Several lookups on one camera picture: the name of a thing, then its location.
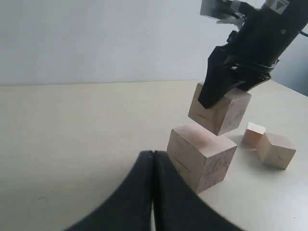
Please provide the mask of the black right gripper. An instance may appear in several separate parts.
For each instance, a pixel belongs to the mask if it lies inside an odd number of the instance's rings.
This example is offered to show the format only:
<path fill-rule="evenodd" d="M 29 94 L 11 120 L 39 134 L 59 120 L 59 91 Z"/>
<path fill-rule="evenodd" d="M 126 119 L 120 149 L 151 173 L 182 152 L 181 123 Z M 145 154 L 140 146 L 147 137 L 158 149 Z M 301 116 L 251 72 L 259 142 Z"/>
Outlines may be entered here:
<path fill-rule="evenodd" d="M 227 44 L 216 46 L 208 58 L 198 101 L 209 109 L 235 87 L 249 91 L 270 80 L 292 41 L 293 32 L 286 28 L 232 31 Z"/>

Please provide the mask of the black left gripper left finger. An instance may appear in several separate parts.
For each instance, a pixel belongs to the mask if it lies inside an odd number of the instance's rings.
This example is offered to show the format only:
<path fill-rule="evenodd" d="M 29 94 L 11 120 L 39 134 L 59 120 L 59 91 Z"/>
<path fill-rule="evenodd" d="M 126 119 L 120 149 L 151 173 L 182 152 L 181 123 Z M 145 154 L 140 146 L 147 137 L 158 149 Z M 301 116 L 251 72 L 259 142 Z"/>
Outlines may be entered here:
<path fill-rule="evenodd" d="M 153 151 L 142 151 L 120 186 L 68 231 L 150 231 Z"/>

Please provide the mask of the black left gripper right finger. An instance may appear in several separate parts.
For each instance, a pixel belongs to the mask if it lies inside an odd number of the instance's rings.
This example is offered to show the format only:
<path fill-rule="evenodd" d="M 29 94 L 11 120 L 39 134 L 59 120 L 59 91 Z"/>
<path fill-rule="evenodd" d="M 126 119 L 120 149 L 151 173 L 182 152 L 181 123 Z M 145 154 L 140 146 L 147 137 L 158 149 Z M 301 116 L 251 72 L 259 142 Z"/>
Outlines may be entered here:
<path fill-rule="evenodd" d="M 163 151 L 154 152 L 154 220 L 157 231 L 240 231 L 204 203 Z"/>

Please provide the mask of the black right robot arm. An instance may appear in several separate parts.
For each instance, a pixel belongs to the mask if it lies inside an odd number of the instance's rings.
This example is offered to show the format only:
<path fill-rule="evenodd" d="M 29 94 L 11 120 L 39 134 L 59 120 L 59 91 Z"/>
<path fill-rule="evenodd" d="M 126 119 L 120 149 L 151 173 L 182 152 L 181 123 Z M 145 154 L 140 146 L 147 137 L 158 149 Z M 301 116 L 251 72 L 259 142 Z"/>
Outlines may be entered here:
<path fill-rule="evenodd" d="M 207 61 L 198 101 L 208 109 L 234 88 L 249 91 L 270 80 L 279 57 L 308 24 L 306 0 L 267 0 L 255 8 L 241 0 L 204 0 L 200 14 L 234 24 L 223 46 Z"/>

